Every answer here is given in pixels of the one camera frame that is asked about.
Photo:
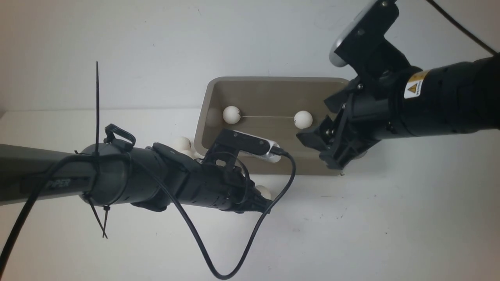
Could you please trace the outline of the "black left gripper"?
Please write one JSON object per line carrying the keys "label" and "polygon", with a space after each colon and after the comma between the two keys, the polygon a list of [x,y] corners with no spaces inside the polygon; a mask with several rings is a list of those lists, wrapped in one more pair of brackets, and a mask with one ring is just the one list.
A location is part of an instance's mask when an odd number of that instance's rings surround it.
{"label": "black left gripper", "polygon": [[184,179],[184,204],[224,212],[269,213],[272,201],[257,189],[245,164],[234,156],[230,158],[224,166],[196,161]]}

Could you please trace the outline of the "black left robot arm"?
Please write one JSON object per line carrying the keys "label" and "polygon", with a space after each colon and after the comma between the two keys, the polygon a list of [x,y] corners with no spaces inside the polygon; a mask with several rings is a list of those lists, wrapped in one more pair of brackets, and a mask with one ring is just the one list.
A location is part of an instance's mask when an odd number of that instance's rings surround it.
{"label": "black left robot arm", "polygon": [[[271,204],[243,176],[240,167],[201,164],[160,143],[121,152],[99,144],[101,162],[64,164],[45,184],[39,199],[80,196],[95,206],[130,203],[153,212],[171,203],[157,183],[182,204],[226,212],[264,212]],[[1,205],[25,202],[45,174],[69,153],[1,145]]]}

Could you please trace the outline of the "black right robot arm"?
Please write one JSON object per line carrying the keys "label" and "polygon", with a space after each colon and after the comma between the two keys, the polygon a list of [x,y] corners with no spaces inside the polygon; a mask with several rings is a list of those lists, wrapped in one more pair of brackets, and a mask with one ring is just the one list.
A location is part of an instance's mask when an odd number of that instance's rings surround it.
{"label": "black right robot arm", "polygon": [[499,54],[422,71],[352,80],[325,99],[334,118],[296,134],[329,169],[344,169],[383,139],[499,129]]}

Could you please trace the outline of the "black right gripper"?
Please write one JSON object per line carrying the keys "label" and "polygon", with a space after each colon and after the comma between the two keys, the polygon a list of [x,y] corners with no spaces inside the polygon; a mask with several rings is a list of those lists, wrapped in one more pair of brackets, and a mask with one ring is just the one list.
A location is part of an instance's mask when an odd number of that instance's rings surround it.
{"label": "black right gripper", "polygon": [[388,77],[372,89],[356,78],[324,100],[335,114],[333,120],[303,129],[296,137],[320,153],[329,169],[342,170],[381,140],[407,136],[401,115],[403,86],[398,78]]}

